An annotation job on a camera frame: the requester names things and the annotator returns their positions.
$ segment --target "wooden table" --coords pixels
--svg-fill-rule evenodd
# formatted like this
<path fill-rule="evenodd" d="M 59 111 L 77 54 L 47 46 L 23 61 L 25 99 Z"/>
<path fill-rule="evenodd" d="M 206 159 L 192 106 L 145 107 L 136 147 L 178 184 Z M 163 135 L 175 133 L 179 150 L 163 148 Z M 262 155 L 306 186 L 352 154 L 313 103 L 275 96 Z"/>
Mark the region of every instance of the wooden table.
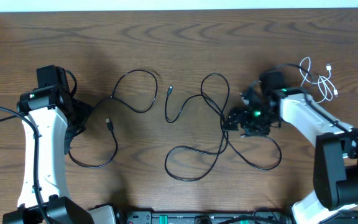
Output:
<path fill-rule="evenodd" d="M 111 94 L 125 72 L 154 70 L 158 97 L 148 113 L 106 103 L 73 141 L 75 157 L 104 162 L 114 147 L 104 123 L 108 117 L 119 152 L 102 169 L 79 167 L 67 156 L 72 199 L 86 209 L 106 202 L 156 211 L 284 208 L 313 189 L 314 149 L 293 126 L 271 132 L 283 151 L 278 168 L 255 170 L 228 148 L 207 177 L 186 183 L 165 173 L 167 152 L 179 145 L 216 151 L 219 118 L 201 98 L 191 100 L 174 124 L 165 122 L 163 109 L 169 85 L 174 86 L 168 102 L 173 117 L 187 97 L 200 92 L 207 74 L 219 72 L 231 87 L 227 113 L 261 71 L 299 63 L 305 56 L 313 60 L 312 71 L 323 75 L 325 64 L 332 65 L 339 96 L 322 105 L 358 127 L 358 9 L 0 13 L 0 106 L 15 109 L 20 94 L 37 87 L 35 69 L 46 65 L 71 70 L 79 83 L 76 97 L 92 105 Z M 289 68 L 285 75 L 300 84 L 298 70 Z M 139 74 L 123 80 L 116 94 L 142 109 L 154 88 L 152 79 Z M 210 79 L 205 89 L 223 104 L 227 90 L 222 80 Z M 260 164 L 275 162 L 270 143 L 240 139 L 239 134 L 231 133 L 231 142 L 244 156 Z M 196 176 L 213 159 L 182 152 L 168 166 L 176 174 Z M 16 209 L 23 176 L 21 122 L 0 123 L 0 222 L 4 213 Z"/>

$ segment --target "green led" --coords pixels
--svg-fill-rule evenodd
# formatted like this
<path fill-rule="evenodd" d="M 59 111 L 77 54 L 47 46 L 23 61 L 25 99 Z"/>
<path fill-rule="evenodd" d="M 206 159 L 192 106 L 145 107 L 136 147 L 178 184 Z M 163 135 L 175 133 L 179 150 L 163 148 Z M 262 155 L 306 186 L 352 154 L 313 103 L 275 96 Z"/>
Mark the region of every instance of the green led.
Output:
<path fill-rule="evenodd" d="M 260 111 L 254 111 L 254 116 L 257 117 L 257 116 L 259 116 L 261 113 L 262 113 L 262 112 L 260 112 Z"/>

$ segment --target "wooden panel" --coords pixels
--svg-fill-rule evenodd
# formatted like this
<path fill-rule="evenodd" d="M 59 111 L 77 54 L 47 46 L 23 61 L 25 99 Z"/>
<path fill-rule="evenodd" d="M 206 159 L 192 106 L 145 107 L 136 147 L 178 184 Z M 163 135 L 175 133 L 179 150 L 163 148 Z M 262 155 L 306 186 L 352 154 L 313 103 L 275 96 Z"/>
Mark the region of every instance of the wooden panel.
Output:
<path fill-rule="evenodd" d="M 358 127 L 358 9 L 1 13 L 0 105 L 15 108 L 19 95 L 36 87 L 35 69 L 50 64 L 71 70 L 79 83 L 77 97 L 92 105 L 110 94 L 123 73 L 155 70 L 160 89 L 148 113 L 108 103 L 73 141 L 77 158 L 103 162 L 113 147 L 104 124 L 109 117 L 120 147 L 112 164 L 102 169 L 84 169 L 66 158 L 73 200 L 83 208 L 112 202 L 156 211 L 284 208 L 313 189 L 314 149 L 294 127 L 272 130 L 283 151 L 278 168 L 257 171 L 227 149 L 206 178 L 184 183 L 165 173 L 165 155 L 179 145 L 217 150 L 218 117 L 202 99 L 189 102 L 174 124 L 165 122 L 163 108 L 169 85 L 174 86 L 168 103 L 172 117 L 188 96 L 200 92 L 207 74 L 219 72 L 231 85 L 230 109 L 261 71 L 305 56 L 319 73 L 325 74 L 325 64 L 331 63 L 339 96 L 323 106 Z M 301 82 L 297 70 L 286 70 L 286 76 L 294 85 Z M 223 103 L 221 80 L 213 78 L 204 87 Z M 145 108 L 153 91 L 152 80 L 128 77 L 117 96 Z M 18 120 L 0 124 L 0 221 L 15 209 L 21 191 L 22 132 Z M 239 134 L 231 133 L 231 142 L 244 156 L 274 162 L 271 145 Z M 169 166 L 176 174 L 196 175 L 212 160 L 183 152 Z"/>

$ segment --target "wooden surface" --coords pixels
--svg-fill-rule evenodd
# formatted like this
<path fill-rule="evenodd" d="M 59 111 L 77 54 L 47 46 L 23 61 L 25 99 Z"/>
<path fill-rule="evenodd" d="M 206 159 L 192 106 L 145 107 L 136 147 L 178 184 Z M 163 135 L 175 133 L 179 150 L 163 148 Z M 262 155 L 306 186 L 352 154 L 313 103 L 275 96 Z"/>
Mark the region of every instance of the wooden surface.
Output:
<path fill-rule="evenodd" d="M 293 126 L 272 130 L 271 137 L 283 151 L 278 168 L 257 171 L 227 149 L 206 178 L 185 183 L 165 173 L 167 152 L 179 145 L 217 150 L 219 120 L 201 98 L 189 102 L 174 124 L 165 122 L 163 106 L 169 85 L 174 86 L 168 102 L 172 117 L 188 96 L 200 92 L 207 74 L 219 72 L 231 85 L 230 109 L 261 71 L 278 63 L 298 63 L 305 56 L 322 74 L 331 63 L 339 96 L 322 105 L 358 127 L 358 9 L 1 13 L 0 105 L 15 109 L 20 94 L 37 86 L 35 69 L 50 64 L 71 70 L 79 83 L 76 97 L 92 105 L 108 96 L 125 72 L 155 70 L 160 89 L 148 113 L 135 114 L 117 102 L 107 103 L 73 141 L 75 157 L 104 162 L 113 147 L 104 124 L 109 117 L 119 152 L 102 169 L 85 169 L 66 157 L 72 199 L 86 209 L 106 202 L 156 211 L 283 208 L 313 189 L 314 149 Z M 286 70 L 286 76 L 294 85 L 301 82 L 296 69 Z M 117 96 L 146 108 L 155 88 L 152 79 L 140 75 L 121 84 Z M 212 78 L 205 89 L 223 103 L 223 81 Z M 275 162 L 271 144 L 239 135 L 231 133 L 231 142 L 244 156 L 260 164 Z M 195 176 L 212 160 L 183 152 L 168 166 L 176 174 Z M 16 209 L 23 176 L 21 122 L 0 123 L 0 221 Z"/>

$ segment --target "cable connector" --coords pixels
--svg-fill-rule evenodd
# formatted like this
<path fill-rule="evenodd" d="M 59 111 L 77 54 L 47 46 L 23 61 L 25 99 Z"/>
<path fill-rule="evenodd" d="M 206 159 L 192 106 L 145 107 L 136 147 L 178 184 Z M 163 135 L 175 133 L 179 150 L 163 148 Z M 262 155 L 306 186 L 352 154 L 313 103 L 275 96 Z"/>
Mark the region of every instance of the cable connector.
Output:
<path fill-rule="evenodd" d="M 112 122 L 110 121 L 110 119 L 106 119 L 106 124 L 107 124 L 107 128 L 109 129 L 109 131 L 112 131 L 114 129 L 114 127 L 112 126 Z"/>
<path fill-rule="evenodd" d="M 172 93 L 172 90 L 173 90 L 173 86 L 169 86 L 168 91 L 167 91 L 168 96 Z"/>

